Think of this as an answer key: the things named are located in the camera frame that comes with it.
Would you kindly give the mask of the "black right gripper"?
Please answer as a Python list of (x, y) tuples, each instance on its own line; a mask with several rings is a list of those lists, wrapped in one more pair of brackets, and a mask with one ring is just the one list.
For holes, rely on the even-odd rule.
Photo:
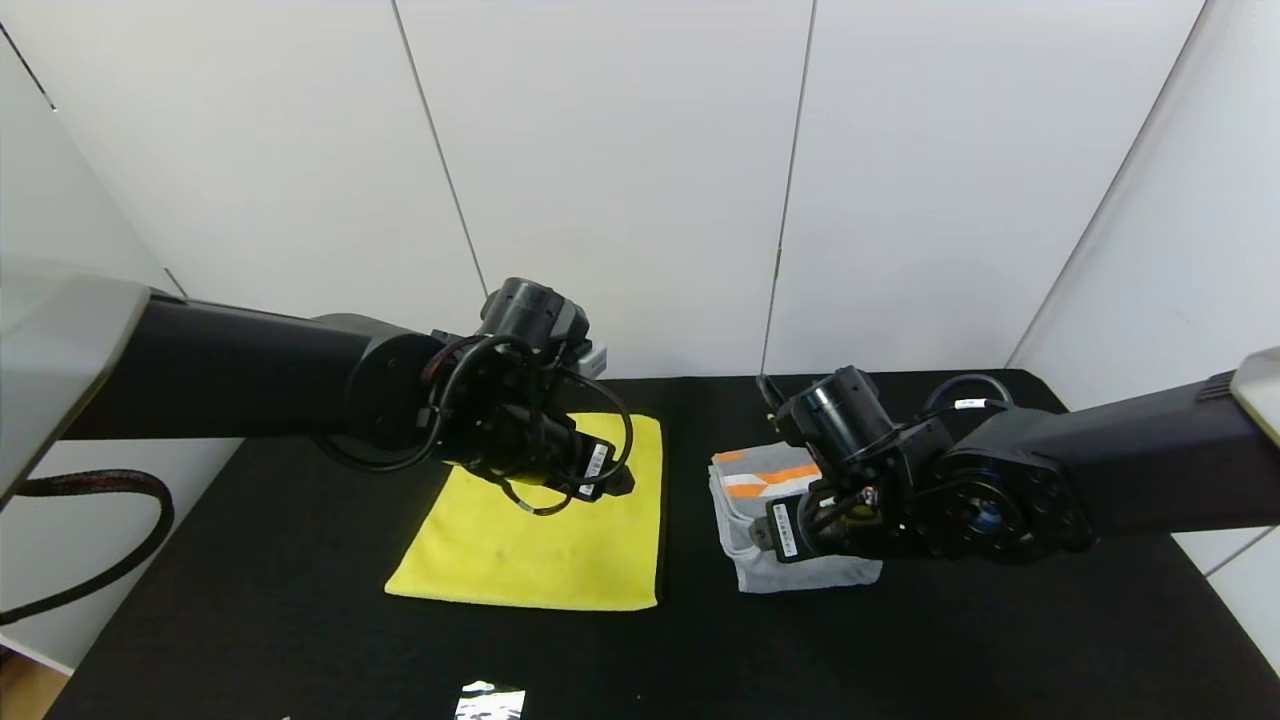
[(842, 555), (846, 542), (842, 536), (828, 533), (833, 525), (818, 528), (822, 510), (820, 497), (810, 492), (773, 498), (765, 518), (751, 520), (750, 541), (783, 564)]

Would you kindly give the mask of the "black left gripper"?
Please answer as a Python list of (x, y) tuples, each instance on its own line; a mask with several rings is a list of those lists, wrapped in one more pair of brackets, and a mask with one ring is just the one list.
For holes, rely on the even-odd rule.
[(548, 407), (541, 415), (541, 436), (534, 457), (515, 474), (515, 482), (584, 502), (626, 496), (635, 478), (626, 462), (617, 462), (614, 413), (566, 413)]

